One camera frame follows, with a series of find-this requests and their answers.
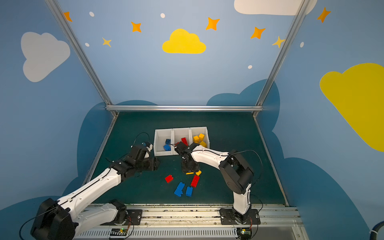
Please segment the long blue brick bottom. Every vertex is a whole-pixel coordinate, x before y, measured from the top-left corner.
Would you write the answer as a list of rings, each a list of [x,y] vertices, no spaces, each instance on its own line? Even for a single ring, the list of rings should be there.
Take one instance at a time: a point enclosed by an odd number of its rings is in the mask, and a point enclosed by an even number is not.
[[[183,189],[185,187],[185,184],[183,182],[180,182],[174,191],[174,194],[178,197],[181,197],[183,195]]]

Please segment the long red brick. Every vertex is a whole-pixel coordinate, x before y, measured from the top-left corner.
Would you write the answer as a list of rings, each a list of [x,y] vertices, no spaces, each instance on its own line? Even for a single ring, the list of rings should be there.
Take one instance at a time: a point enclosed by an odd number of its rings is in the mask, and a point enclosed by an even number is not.
[[[196,188],[199,180],[200,180],[200,177],[198,175],[195,175],[191,182],[191,187]]]
[[[181,138],[181,141],[183,144],[185,144],[186,146],[188,146],[188,141],[187,141],[187,138]]]

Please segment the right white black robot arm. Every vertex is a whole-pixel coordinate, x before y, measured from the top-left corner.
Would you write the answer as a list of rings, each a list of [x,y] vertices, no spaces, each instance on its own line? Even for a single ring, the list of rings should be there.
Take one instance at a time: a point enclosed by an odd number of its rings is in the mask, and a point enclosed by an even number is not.
[[[219,152],[193,143],[189,146],[182,142],[175,144],[176,153],[182,157],[182,172],[196,173],[200,163],[218,169],[228,188],[234,194],[233,211],[241,217],[251,209],[250,193],[254,170],[237,151]]]

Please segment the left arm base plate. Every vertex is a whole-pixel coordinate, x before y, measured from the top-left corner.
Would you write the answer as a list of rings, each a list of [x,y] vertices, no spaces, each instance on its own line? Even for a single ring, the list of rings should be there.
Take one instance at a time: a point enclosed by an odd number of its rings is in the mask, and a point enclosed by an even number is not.
[[[140,209],[128,209],[125,214],[118,214],[114,221],[104,223],[102,226],[125,226],[134,225],[139,226],[141,224],[143,210]]]

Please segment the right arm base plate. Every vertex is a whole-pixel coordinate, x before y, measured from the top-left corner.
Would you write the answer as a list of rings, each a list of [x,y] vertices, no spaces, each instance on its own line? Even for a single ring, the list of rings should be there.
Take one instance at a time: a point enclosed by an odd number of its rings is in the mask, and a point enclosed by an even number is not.
[[[244,215],[241,215],[234,209],[221,208],[219,214],[222,225],[258,225],[261,223],[257,209],[249,209]]]

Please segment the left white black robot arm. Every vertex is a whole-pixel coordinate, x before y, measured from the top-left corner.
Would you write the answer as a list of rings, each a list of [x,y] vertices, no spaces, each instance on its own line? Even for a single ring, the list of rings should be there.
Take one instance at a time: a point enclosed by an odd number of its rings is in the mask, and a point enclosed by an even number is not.
[[[56,201],[51,198],[45,200],[39,206],[31,235],[36,240],[72,240],[104,223],[126,224],[129,220],[127,208],[118,201],[91,211],[85,209],[135,173],[155,171],[160,161],[150,156],[152,149],[153,145],[149,142],[132,146],[127,156],[113,161],[99,176],[81,188]]]

